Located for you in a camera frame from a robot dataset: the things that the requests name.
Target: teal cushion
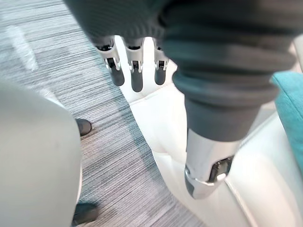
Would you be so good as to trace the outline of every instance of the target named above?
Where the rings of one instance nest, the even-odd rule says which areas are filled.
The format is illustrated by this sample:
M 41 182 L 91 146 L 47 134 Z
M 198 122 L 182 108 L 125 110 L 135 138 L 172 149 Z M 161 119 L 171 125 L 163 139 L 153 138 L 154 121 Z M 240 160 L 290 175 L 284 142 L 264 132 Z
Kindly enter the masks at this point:
M 275 73 L 273 82 L 280 88 L 276 108 L 303 174 L 303 74 Z

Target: metal finger segment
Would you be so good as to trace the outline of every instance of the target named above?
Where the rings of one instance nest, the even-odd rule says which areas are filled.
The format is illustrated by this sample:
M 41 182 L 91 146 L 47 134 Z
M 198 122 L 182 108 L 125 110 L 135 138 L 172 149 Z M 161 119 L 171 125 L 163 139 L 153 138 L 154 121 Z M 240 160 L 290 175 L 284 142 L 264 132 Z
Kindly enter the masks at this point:
M 124 75 L 120 66 L 120 58 L 114 37 L 108 43 L 97 47 L 98 53 L 102 56 L 106 67 L 110 72 L 111 79 L 116 86 L 124 84 Z

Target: white leather seat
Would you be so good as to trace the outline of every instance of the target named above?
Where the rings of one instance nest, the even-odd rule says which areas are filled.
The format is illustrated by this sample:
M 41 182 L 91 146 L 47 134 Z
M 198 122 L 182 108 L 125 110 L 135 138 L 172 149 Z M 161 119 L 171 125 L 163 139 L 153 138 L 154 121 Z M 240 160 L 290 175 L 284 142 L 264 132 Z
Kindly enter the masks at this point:
M 225 183 L 208 198 L 194 200 L 184 181 L 187 122 L 184 96 L 171 82 L 176 66 L 169 63 L 165 84 L 157 86 L 152 40 L 146 39 L 144 86 L 135 93 L 119 37 L 116 44 L 125 73 L 121 90 L 168 189 L 181 203 L 209 227 L 303 226 L 303 181 L 276 113 L 244 140 Z

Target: robotic hand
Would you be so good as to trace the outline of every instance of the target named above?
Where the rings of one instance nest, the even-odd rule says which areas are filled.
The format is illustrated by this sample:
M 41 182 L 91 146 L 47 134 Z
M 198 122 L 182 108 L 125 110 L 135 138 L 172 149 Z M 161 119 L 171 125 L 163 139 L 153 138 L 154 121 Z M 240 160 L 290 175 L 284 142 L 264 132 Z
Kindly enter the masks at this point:
M 124 39 L 132 88 L 143 88 L 143 39 L 155 48 L 155 82 L 165 81 L 168 58 L 185 95 L 185 182 L 195 199 L 211 194 L 228 175 L 240 140 L 262 104 L 278 90 L 275 71 L 287 70 L 288 53 L 303 31 L 301 0 L 65 0 L 98 49 L 115 85 L 125 79 L 113 39 Z

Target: gray carpet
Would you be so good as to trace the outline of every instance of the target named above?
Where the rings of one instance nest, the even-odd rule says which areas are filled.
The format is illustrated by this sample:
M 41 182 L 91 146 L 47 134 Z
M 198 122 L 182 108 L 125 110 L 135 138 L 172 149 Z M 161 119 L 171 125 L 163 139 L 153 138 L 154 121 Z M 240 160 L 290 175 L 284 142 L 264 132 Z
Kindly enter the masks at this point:
M 58 0 L 0 0 L 1 76 L 49 89 L 75 117 L 82 139 L 81 201 L 100 204 L 90 227 L 198 227 L 168 191 L 131 110 L 97 52 Z

